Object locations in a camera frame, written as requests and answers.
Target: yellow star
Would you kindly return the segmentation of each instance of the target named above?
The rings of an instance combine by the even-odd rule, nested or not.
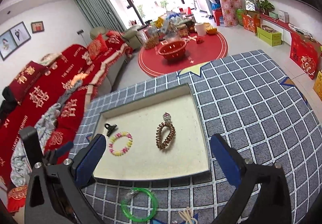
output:
[[[203,63],[200,63],[200,64],[196,64],[196,65],[188,67],[188,68],[185,68],[185,69],[183,69],[183,70],[181,70],[179,72],[179,75],[183,75],[183,74],[186,74],[188,72],[191,72],[191,73],[194,73],[194,74],[196,74],[196,75],[198,75],[200,77],[201,76],[201,67],[207,65],[208,63],[209,63],[209,61],[208,62],[203,62]]]

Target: pink and yellow bracelet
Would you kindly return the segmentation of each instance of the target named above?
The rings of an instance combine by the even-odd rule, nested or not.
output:
[[[120,151],[115,151],[113,149],[113,144],[114,142],[121,138],[121,137],[128,137],[128,143],[126,143],[126,146],[124,148],[122,148]],[[132,146],[132,142],[133,142],[133,139],[132,139],[132,136],[130,133],[128,132],[121,132],[121,133],[117,133],[115,136],[111,137],[109,139],[110,143],[108,145],[109,147],[109,151],[114,155],[114,156],[122,156],[124,155],[125,153],[128,152],[128,150],[130,149],[130,147]]]

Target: red stool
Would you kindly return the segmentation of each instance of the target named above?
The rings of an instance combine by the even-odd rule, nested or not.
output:
[[[216,22],[217,26],[220,26],[220,20],[219,20],[219,18],[223,16],[222,9],[213,10],[213,16],[215,18],[215,22]]]

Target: tree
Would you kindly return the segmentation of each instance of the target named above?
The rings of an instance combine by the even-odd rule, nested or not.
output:
[[[144,14],[144,11],[143,11],[143,5],[142,4],[140,4],[140,5],[137,6],[137,11],[141,15],[142,19],[144,19],[145,14]]]
[[[161,0],[160,4],[161,4],[162,8],[164,8],[166,11],[168,11],[168,9],[166,8],[167,5],[169,4],[167,0]]]

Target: red shelf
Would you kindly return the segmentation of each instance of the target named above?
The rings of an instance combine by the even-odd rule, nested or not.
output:
[[[282,22],[280,20],[276,20],[276,19],[273,19],[272,17],[269,17],[269,16],[266,16],[264,14],[260,14],[260,17],[264,20],[267,20],[273,24],[276,24],[278,26],[280,26],[281,28],[283,28],[284,30],[287,30],[289,32],[294,32],[290,27],[289,27],[289,24],[288,23],[285,23],[285,22]]]

